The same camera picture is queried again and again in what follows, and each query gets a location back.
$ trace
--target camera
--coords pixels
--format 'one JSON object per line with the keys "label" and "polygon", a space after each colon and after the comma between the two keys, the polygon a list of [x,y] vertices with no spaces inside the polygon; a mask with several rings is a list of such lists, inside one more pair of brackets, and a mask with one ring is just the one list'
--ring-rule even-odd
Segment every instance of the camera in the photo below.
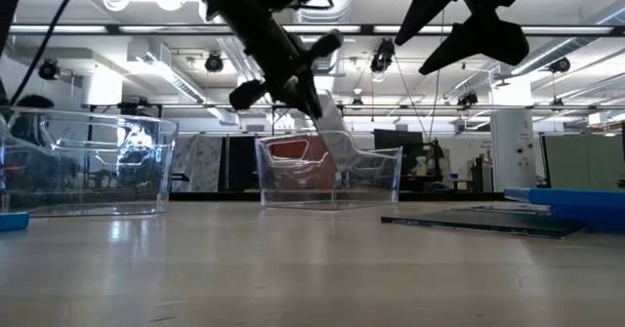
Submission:
{"label": "camera", "polygon": [[561,58],[549,65],[549,71],[552,73],[565,73],[570,70],[570,61],[567,58]]}
{"label": "camera", "polygon": [[39,67],[39,77],[47,81],[56,81],[61,76],[59,62],[55,59],[45,59]]}
{"label": "camera", "polygon": [[382,39],[378,51],[373,56],[371,61],[371,71],[373,73],[382,73],[389,69],[389,66],[393,63],[393,56],[395,55],[395,44],[392,39]]}
{"label": "camera", "polygon": [[478,95],[476,94],[476,92],[469,92],[464,96],[461,96],[458,98],[458,106],[463,106],[463,107],[470,107],[472,105],[475,105],[476,103],[478,103]]}
{"label": "camera", "polygon": [[224,61],[222,60],[222,55],[220,53],[210,53],[208,55],[208,59],[204,64],[204,67],[207,71],[211,73],[218,73],[224,69]]}

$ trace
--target person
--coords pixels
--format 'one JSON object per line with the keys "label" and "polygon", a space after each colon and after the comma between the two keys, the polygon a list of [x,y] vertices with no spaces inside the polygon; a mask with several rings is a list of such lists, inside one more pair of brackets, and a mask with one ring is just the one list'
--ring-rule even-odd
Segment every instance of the person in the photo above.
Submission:
{"label": "person", "polygon": [[[29,95],[17,103],[18,107],[30,107],[30,108],[54,108],[55,104],[48,98]],[[39,113],[30,111],[17,111],[13,126],[11,126],[11,134],[18,139],[25,142],[33,143],[38,146],[45,146],[41,138],[41,131],[39,130]]]}

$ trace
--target transparent container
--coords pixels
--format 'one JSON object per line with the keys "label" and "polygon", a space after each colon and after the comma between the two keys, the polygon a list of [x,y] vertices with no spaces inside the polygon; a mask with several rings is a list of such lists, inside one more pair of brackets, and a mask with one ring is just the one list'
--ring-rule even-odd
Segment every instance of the transparent container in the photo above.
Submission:
{"label": "transparent container", "polygon": [[165,211],[175,122],[32,108],[0,111],[3,212],[53,217]]}
{"label": "transparent container", "polygon": [[257,139],[256,158],[264,207],[340,210],[398,201],[401,148],[362,151],[347,132],[320,132]]}

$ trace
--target blue foam pad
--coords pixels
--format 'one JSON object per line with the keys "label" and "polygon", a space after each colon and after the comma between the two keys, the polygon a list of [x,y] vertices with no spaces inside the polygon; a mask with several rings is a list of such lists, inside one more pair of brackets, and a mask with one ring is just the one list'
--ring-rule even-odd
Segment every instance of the blue foam pad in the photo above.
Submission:
{"label": "blue foam pad", "polygon": [[625,210],[625,191],[575,189],[506,189],[506,196],[523,197],[536,205],[617,208]]}
{"label": "blue foam pad", "polygon": [[625,232],[625,191],[506,189],[506,197],[551,206],[551,216],[582,222],[594,229]]}
{"label": "blue foam pad", "polygon": [[0,232],[28,227],[28,213],[0,214]]}

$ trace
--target table surface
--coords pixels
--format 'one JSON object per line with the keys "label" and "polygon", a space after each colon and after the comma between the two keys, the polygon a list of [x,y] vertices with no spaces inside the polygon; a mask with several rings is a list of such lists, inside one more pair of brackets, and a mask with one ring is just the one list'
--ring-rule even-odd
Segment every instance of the table surface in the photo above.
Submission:
{"label": "table surface", "polygon": [[463,205],[34,220],[0,234],[0,325],[623,325],[623,237],[380,224]]}

